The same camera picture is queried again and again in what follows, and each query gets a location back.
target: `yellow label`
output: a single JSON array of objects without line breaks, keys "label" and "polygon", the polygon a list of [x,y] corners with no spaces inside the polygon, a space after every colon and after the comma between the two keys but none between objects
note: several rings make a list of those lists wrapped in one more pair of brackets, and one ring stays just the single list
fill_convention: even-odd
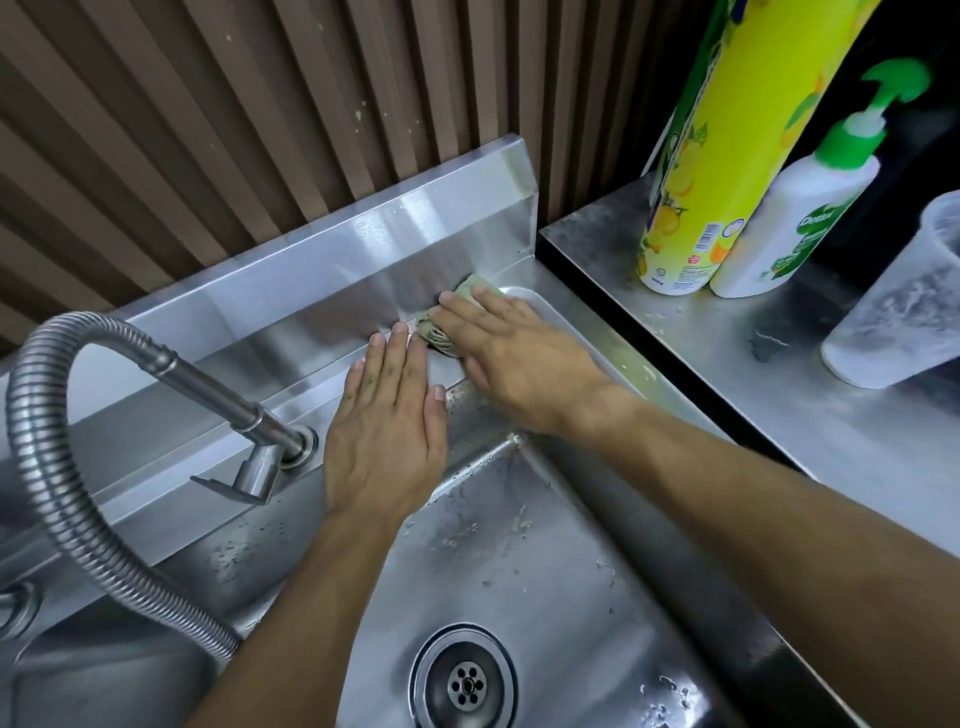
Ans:
[{"label": "yellow label", "polygon": [[748,0],[728,20],[640,246],[648,286],[702,287],[746,225],[879,0]]}]

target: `brown wall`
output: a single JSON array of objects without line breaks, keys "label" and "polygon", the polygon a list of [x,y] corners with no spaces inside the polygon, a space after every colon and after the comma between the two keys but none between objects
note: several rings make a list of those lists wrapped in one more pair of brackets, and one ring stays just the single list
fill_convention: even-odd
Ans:
[{"label": "brown wall", "polygon": [[0,352],[507,132],[635,177],[709,0],[0,0]]}]

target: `green cloth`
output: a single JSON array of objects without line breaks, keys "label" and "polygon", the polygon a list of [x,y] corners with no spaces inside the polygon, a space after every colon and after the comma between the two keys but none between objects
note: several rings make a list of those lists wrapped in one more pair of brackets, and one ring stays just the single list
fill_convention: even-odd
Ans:
[{"label": "green cloth", "polygon": [[[457,290],[455,290],[454,293],[457,296],[460,296],[461,298],[473,303],[473,305],[480,306],[480,303],[473,298],[473,294],[471,293],[473,286],[475,285],[486,288],[497,296],[503,295],[500,290],[496,286],[492,285],[488,280],[484,280],[476,275],[468,276],[463,283],[457,286]],[[433,325],[433,322],[430,321],[430,317],[427,316],[426,311],[421,311],[417,314],[417,331],[420,332],[420,336],[426,340],[427,344],[432,346],[441,354],[455,357],[462,356],[462,354],[458,352],[457,348],[453,345],[453,342],[450,341],[450,337]]]}]

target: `coiled metal hose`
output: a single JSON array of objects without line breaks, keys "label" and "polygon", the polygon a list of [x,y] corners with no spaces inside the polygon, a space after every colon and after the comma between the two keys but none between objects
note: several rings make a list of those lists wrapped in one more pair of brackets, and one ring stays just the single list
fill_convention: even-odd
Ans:
[{"label": "coiled metal hose", "polygon": [[34,331],[20,349],[7,390],[7,431],[34,511],[60,551],[107,594],[228,660],[240,646],[236,632],[133,553],[84,487],[67,440],[66,387],[70,367],[87,344],[109,347],[161,380],[178,366],[199,371],[143,331],[99,313],[62,314]]}]

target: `green pump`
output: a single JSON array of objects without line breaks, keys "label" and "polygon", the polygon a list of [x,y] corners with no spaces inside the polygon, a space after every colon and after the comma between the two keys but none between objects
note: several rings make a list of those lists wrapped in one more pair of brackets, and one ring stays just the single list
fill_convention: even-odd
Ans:
[{"label": "green pump", "polygon": [[915,59],[890,59],[870,68],[862,81],[877,81],[874,100],[862,111],[834,124],[813,153],[833,169],[859,169],[887,135],[883,112],[894,101],[913,101],[930,88],[930,72]]}]

